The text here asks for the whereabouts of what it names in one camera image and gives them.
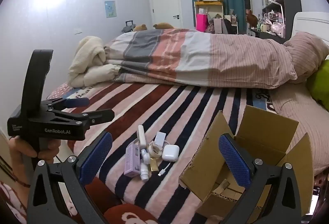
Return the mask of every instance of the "cream fleece blanket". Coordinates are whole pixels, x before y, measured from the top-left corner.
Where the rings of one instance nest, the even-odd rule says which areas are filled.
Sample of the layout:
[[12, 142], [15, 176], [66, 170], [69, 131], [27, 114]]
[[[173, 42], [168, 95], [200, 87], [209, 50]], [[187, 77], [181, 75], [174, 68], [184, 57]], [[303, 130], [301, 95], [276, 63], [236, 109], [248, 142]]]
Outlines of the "cream fleece blanket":
[[88, 87], [98, 82], [114, 79], [119, 65], [104, 65], [106, 55], [103, 41], [87, 36], [79, 42], [68, 72], [68, 85], [74, 88]]

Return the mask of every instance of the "hand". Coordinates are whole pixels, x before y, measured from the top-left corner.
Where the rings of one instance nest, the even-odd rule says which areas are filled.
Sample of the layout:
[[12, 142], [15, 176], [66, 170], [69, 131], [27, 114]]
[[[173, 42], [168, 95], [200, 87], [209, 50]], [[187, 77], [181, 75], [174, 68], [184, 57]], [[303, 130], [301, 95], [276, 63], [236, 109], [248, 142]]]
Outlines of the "hand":
[[53, 163], [54, 157], [59, 153], [60, 140], [50, 140], [48, 143], [48, 149], [40, 151], [38, 154], [25, 140], [17, 137], [9, 140], [9, 151], [12, 159], [12, 167], [14, 175], [22, 182], [27, 183], [27, 177], [25, 174], [25, 168], [23, 164], [22, 154], [28, 157], [38, 157], [47, 161], [47, 163]]

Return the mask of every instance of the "blue gripper pad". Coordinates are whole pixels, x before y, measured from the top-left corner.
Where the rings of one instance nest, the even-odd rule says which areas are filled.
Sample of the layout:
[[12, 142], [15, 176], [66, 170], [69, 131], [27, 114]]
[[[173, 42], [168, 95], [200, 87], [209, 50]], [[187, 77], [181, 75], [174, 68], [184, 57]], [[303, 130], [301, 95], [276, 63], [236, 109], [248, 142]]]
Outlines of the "blue gripper pad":
[[82, 186], [90, 184], [93, 181], [107, 154], [111, 150], [112, 143], [112, 135], [107, 132], [81, 165], [79, 181]]
[[225, 135], [219, 137], [218, 147], [237, 184], [248, 189], [251, 183], [250, 170]]
[[76, 107], [83, 107], [89, 105], [88, 98], [74, 98], [74, 99], [66, 99], [65, 106], [67, 108], [76, 108]]

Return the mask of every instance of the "striped blanket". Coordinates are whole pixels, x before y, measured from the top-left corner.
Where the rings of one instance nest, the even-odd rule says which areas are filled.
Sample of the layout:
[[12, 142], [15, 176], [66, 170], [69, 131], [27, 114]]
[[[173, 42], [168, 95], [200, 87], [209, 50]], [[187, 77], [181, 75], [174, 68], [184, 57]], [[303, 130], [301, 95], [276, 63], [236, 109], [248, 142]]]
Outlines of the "striped blanket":
[[105, 53], [124, 74], [195, 86], [272, 89], [297, 78], [286, 47], [247, 35], [145, 30], [115, 38]]
[[[233, 132], [239, 128], [246, 105], [274, 111], [267, 90], [251, 88], [204, 88], [142, 83], [100, 83], [84, 89], [62, 85], [49, 98], [88, 97], [90, 105], [68, 109], [74, 113], [112, 108], [116, 114], [110, 123], [92, 126], [84, 141], [69, 141], [78, 155], [103, 130], [110, 132], [114, 142], [97, 176], [119, 198], [152, 213], [161, 224], [210, 223], [195, 211], [200, 200], [178, 184], [178, 177], [191, 160], [218, 111], [222, 110]], [[143, 183], [139, 177], [123, 175], [125, 149], [137, 138], [142, 124], [148, 142], [158, 131], [167, 134], [170, 144], [180, 147], [179, 159], [171, 163], [164, 176], [154, 174]], [[168, 162], [161, 162], [159, 170]]]

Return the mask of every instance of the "open cardboard box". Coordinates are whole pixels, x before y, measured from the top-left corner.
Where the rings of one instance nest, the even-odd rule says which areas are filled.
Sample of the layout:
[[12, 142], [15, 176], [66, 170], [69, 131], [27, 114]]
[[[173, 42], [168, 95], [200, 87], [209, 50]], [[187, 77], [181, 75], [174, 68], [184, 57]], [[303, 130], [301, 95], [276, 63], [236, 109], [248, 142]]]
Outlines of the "open cardboard box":
[[[286, 154], [298, 122], [246, 106], [235, 141], [253, 158], [260, 158], [269, 165], [290, 163], [294, 169], [302, 215], [309, 212], [313, 193], [312, 152], [308, 134]], [[226, 217], [244, 192], [238, 186], [218, 149], [219, 137], [233, 136], [225, 117], [219, 112], [210, 126], [199, 149], [180, 175], [180, 183], [189, 188], [201, 201], [197, 212], [205, 217]], [[248, 223], [257, 219], [266, 201], [270, 186], [267, 185]]]

